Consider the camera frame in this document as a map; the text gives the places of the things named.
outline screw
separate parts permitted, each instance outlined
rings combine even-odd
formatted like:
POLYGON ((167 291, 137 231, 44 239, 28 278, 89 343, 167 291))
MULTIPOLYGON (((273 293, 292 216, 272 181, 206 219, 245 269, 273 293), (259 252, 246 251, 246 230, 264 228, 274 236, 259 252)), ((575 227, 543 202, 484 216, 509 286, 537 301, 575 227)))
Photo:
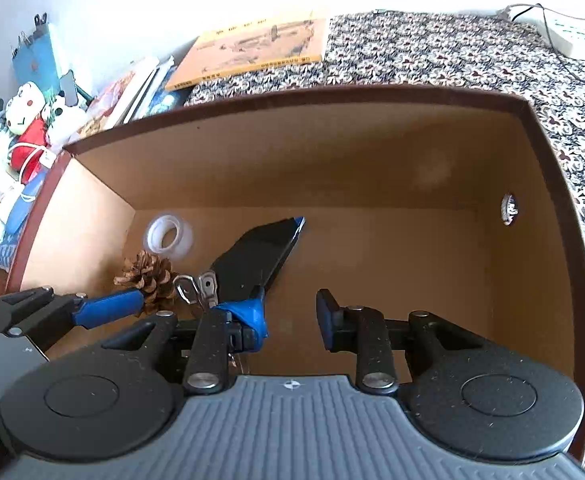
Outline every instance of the screw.
POLYGON ((384 372, 373 372, 363 376, 363 384, 375 390, 389 388, 395 383, 394 378, 384 372))
POLYGON ((219 384, 219 378, 215 374, 209 374, 208 372, 198 372, 188 377, 188 384, 190 384, 193 388, 207 390, 217 386, 217 384, 219 384))

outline white cable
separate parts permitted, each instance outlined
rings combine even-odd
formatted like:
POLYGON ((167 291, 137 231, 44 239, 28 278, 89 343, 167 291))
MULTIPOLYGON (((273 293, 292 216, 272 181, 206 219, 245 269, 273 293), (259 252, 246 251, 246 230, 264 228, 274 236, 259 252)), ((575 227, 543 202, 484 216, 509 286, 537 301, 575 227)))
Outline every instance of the white cable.
POLYGON ((559 16, 565 16, 566 18, 570 18, 572 20, 580 20, 582 22, 585 22, 585 18, 578 18, 576 16, 570 16, 569 14, 564 14, 563 12, 559 12, 558 10, 549 9, 548 7, 544 7, 541 4, 512 4, 512 5, 507 6, 501 12, 499 12, 499 14, 501 14, 503 12, 507 12, 508 15, 509 15, 510 14, 510 10, 512 9, 512 7, 536 7, 537 9, 546 9, 549 12, 553 12, 555 14, 558 14, 559 16))
MULTIPOLYGON (((19 148, 19 147, 25 147, 25 148, 34 148, 34 150, 32 150, 32 152, 26 157, 26 161, 22 164, 21 166, 21 170, 19 170, 19 182, 21 183, 23 176, 24 176, 24 170, 26 169, 26 166, 28 165, 28 162, 31 161, 31 159, 35 156, 36 153, 39 153, 39 151, 41 152, 50 152, 50 150, 48 148, 46 148, 45 146, 40 146, 38 144, 31 144, 30 142, 18 142, 13 146, 10 146, 10 149, 8 150, 8 154, 10 154, 15 148, 19 148)), ((34 200, 37 198, 37 196, 34 195, 24 195, 23 192, 21 193, 21 198, 24 200, 24 202, 34 202, 34 200)))

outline cardboard box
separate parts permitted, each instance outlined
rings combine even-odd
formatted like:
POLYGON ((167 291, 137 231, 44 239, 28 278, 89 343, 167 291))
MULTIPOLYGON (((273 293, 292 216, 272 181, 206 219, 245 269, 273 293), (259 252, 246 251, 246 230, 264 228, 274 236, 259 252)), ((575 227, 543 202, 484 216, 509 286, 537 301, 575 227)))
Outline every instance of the cardboard box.
MULTIPOLYGON (((250 227, 304 216, 252 373, 354 372, 354 355, 323 350, 315 294, 326 287, 387 318, 434 312, 572 376, 585 397, 581 228, 521 98, 418 86, 279 92, 154 116, 69 150, 34 206, 9 290, 108 292, 165 210, 193 227, 192 250, 175 262, 191 274, 250 227), (505 225, 508 193, 518 215, 505 225)), ((132 321, 74 329, 59 352, 132 321)))

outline book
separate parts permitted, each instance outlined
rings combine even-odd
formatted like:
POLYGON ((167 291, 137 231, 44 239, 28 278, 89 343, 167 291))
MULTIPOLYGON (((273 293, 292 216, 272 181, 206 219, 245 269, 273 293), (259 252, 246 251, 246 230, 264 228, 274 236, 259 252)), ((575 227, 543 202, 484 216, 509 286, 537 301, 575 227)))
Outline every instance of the book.
POLYGON ((134 63, 122 77, 110 83, 90 103, 86 110, 90 119, 78 131, 79 136, 83 139, 120 123, 158 64, 159 59, 156 57, 146 57, 134 63))
POLYGON ((175 110, 175 108, 182 107, 185 102, 188 100, 188 97, 192 93, 192 87, 190 88, 182 88, 180 90, 173 90, 169 92, 166 90, 166 83, 172 77, 173 73, 176 71, 176 66, 172 66, 164 80, 159 85, 159 90, 157 90, 156 94, 152 98, 150 105, 148 106, 148 110, 144 117, 149 117, 150 115, 157 115, 162 114, 165 112, 169 112, 170 110, 175 110))
POLYGON ((271 66, 321 61, 328 29, 325 15, 291 12, 204 32, 168 81, 166 90, 271 66))
POLYGON ((159 70, 158 66, 155 67, 155 69, 146 78, 146 82, 143 84, 143 86, 141 87, 141 90, 139 90, 139 92, 137 94, 137 97, 135 97, 134 101, 130 105, 130 108, 128 109, 128 113, 126 114, 122 124, 128 123, 128 121, 130 121, 131 118, 133 117, 133 115, 136 113, 137 108, 140 106, 141 100, 145 97, 146 93, 148 92, 148 87, 152 83, 154 76, 157 74, 157 70, 159 70))
POLYGON ((155 73, 152 82, 148 86, 148 90, 143 96, 141 103, 132 117, 132 120, 141 119, 142 117, 146 116, 146 113, 150 108, 150 103, 153 101, 155 94, 158 91, 163 91, 164 87, 166 86, 166 74, 168 74, 169 70, 173 67, 174 64, 175 58, 170 56, 166 61, 159 65, 159 68, 157 68, 157 72, 155 73))

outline plush toy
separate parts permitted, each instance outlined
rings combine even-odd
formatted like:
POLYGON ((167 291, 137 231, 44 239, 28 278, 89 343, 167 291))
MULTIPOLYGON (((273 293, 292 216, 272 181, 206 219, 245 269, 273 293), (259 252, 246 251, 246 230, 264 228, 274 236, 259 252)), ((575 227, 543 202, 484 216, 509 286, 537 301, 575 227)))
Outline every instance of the plush toy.
MULTIPOLYGON (((6 105, 6 124, 11 132, 19 135, 18 142, 26 142, 37 146, 46 145, 47 125, 42 118, 42 110, 46 104, 44 94, 33 82, 19 87, 17 95, 6 105)), ((22 171, 22 183, 26 184, 38 167, 42 151, 32 146, 18 146, 12 151, 10 165, 15 171, 22 171)))
POLYGON ((77 130, 89 119, 88 114, 79 106, 66 106, 63 91, 55 97, 51 105, 47 105, 44 116, 48 116, 48 122, 52 122, 48 127, 47 141, 50 150, 55 154, 58 154, 66 144, 80 138, 77 130))

